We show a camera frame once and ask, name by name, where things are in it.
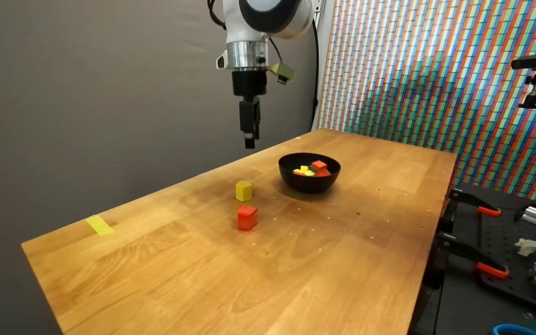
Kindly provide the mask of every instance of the yellow block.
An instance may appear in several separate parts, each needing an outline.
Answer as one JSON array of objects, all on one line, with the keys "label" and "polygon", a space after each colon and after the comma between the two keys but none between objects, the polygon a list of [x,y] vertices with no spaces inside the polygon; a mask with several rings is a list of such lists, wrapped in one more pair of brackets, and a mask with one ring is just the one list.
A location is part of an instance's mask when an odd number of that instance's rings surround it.
[{"label": "yellow block", "polygon": [[86,222],[101,237],[115,233],[101,216],[91,216]]},{"label": "yellow block", "polygon": [[251,202],[251,183],[249,181],[238,181],[235,187],[235,198],[238,202]]}]

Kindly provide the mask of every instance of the black bowl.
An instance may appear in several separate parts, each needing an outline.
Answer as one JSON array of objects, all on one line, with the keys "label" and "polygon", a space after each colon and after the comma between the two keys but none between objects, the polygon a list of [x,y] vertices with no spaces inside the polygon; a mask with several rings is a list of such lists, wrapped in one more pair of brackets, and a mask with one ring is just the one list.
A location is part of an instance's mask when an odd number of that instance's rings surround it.
[{"label": "black bowl", "polygon": [[[330,177],[303,177],[303,176],[292,174],[300,166],[311,166],[316,161],[322,161],[328,164]],[[341,174],[341,164],[331,157],[324,157],[316,153],[292,153],[292,155],[281,157],[279,170],[289,189],[303,192],[303,194],[322,194],[335,185]]]}]

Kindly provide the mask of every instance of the patterned backdrop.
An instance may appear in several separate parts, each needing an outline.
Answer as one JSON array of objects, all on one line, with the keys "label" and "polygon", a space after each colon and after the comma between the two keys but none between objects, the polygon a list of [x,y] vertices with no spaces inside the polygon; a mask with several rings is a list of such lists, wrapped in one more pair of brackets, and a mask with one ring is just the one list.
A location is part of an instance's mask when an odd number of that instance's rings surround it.
[{"label": "patterned backdrop", "polygon": [[318,129],[452,151],[456,185],[536,200],[536,110],[517,56],[536,2],[337,0]]}]

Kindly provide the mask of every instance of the wooden table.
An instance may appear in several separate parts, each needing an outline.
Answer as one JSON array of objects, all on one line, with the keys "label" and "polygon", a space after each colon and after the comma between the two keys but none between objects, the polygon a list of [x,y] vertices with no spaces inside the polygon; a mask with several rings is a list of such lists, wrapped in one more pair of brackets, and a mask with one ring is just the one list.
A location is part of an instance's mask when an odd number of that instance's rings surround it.
[{"label": "wooden table", "polygon": [[[294,151],[343,164],[330,194],[281,185]],[[22,250],[63,334],[408,334],[454,161],[316,131],[101,213],[112,235],[82,220]]]}]

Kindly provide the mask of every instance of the yellow tape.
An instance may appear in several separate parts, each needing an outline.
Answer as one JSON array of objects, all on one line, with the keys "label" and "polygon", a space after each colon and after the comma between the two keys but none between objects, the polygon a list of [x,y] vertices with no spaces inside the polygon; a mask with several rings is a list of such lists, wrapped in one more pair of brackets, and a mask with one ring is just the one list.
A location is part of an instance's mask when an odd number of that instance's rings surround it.
[{"label": "yellow tape", "polygon": [[101,216],[91,216],[86,222],[99,237],[115,233]]}]

